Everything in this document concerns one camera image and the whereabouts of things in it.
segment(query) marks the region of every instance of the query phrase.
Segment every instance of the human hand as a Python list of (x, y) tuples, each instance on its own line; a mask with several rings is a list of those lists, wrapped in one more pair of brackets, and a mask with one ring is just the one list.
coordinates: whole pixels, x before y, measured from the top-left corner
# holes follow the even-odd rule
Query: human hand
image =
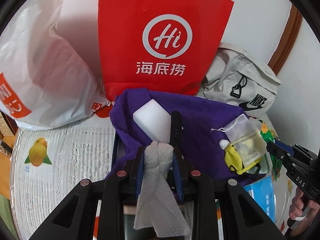
[[(304, 232), (305, 230), (307, 230), (320, 209), (320, 205), (313, 200), (308, 201), (308, 207), (310, 208), (310, 211), (308, 212), (306, 217), (299, 223), (297, 228), (292, 230), (292, 232), (290, 233), (290, 236), (297, 236), (302, 232)], [(296, 195), (292, 199), (292, 204), (289, 209), (289, 217), (292, 220), (295, 220), (297, 217), (302, 216), (302, 213), (303, 213), (302, 209), (303, 209), (303, 192), (301, 191), (301, 189), (297, 188)]]

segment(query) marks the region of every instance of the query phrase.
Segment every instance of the white eraser block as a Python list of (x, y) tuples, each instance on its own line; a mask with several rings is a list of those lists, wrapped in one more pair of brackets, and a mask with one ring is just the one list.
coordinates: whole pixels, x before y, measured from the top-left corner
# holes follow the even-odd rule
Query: white eraser block
[(154, 99), (135, 111), (133, 120), (151, 140), (170, 143), (171, 115)]

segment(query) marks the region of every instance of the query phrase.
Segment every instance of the red paper bag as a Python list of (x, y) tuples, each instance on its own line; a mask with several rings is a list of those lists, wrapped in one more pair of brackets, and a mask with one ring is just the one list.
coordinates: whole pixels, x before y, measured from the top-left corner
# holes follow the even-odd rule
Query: red paper bag
[(99, 0), (107, 98), (127, 88), (196, 94), (232, 6), (231, 0)]

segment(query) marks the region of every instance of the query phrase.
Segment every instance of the yellow fruit print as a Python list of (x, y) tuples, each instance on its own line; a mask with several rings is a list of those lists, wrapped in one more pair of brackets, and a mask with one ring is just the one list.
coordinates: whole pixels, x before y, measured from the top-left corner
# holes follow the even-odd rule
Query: yellow fruit print
[(289, 190), (290, 194), (292, 192), (292, 189), (293, 189), (292, 182), (291, 182), (291, 180), (288, 180), (288, 190)]
[(285, 223), (283, 221), (282, 224), (281, 224), (281, 227), (280, 227), (280, 231), (283, 232), (284, 229), (285, 229)]
[(217, 209), (217, 218), (221, 219), (221, 210), (220, 209)]
[(271, 134), (272, 134), (273, 138), (278, 138), (278, 136), (276, 135), (275, 130), (271, 129), (270, 131), (271, 131)]
[(42, 163), (52, 164), (47, 155), (47, 146), (47, 141), (43, 137), (38, 138), (30, 148), (24, 163), (31, 163), (35, 167), (40, 166)]

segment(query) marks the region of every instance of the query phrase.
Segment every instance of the drawstring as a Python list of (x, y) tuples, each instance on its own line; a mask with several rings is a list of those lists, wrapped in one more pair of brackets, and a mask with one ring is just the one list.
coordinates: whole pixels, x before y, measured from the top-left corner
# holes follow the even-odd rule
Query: drawstring
[(211, 128), (211, 131), (218, 131), (218, 132), (226, 132), (226, 131), (229, 131), (230, 129), (232, 129), (232, 128), (236, 125), (237, 121), (239, 120), (239, 118), (240, 118), (242, 115), (244, 115), (244, 114), (239, 115), (239, 116), (235, 119), (235, 122), (234, 122), (228, 129), (225, 129), (224, 127), (221, 127), (221, 128), (219, 128), (219, 129)]

